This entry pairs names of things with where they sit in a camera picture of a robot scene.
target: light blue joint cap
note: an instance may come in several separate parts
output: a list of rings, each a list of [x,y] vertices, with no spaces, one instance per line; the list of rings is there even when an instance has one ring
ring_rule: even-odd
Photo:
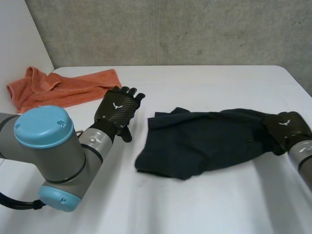
[[[48,149],[67,141],[74,124],[58,106],[41,106],[21,115],[14,124],[14,135],[24,146]]]
[[[44,185],[40,187],[38,196],[44,204],[65,212],[74,211],[81,203],[81,198],[78,196]]]

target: white table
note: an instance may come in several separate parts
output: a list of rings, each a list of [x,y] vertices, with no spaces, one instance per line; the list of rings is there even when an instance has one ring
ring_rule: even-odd
[[[147,136],[147,117],[175,107],[191,111],[249,108],[295,110],[312,125],[312,99],[277,66],[64,67],[74,77],[115,68],[123,85],[146,94],[131,121],[133,142],[116,140],[83,202],[73,213],[44,207],[0,207],[2,234],[301,234],[312,233],[312,195],[287,156],[263,155],[187,181],[139,174],[134,161]],[[76,130],[93,121],[100,100],[66,108]],[[36,168],[5,160],[0,191],[37,199]]]

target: logo on robotic hand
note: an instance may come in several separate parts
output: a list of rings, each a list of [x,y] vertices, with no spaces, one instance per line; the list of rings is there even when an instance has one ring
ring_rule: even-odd
[[[288,120],[286,123],[278,123],[278,124],[288,126],[288,124],[290,124],[290,122],[291,122],[291,121]]]
[[[123,107],[123,106],[117,106],[117,105],[115,105],[115,103],[114,103],[114,102],[113,102],[113,106],[115,107],[115,110],[117,110],[117,109],[119,109],[119,108]]]

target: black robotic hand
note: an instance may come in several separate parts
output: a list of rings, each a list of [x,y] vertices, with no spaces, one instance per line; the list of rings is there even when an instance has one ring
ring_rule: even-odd
[[[285,151],[289,151],[292,146],[301,141],[312,140],[312,132],[309,126],[297,112],[269,115],[263,123],[271,136]]]
[[[107,91],[94,116],[95,122],[105,120],[111,123],[117,130],[117,135],[125,142],[132,141],[128,124],[140,107],[142,99],[145,98],[142,93],[134,97],[136,92],[136,88],[129,89],[124,86],[119,89],[115,86]]]

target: orange towel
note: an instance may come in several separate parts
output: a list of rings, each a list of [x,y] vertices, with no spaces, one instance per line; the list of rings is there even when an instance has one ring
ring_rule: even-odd
[[[24,113],[39,106],[68,107],[103,98],[115,86],[121,84],[113,69],[66,78],[56,73],[47,76],[35,67],[28,67],[25,78],[10,83],[7,89],[17,112]]]

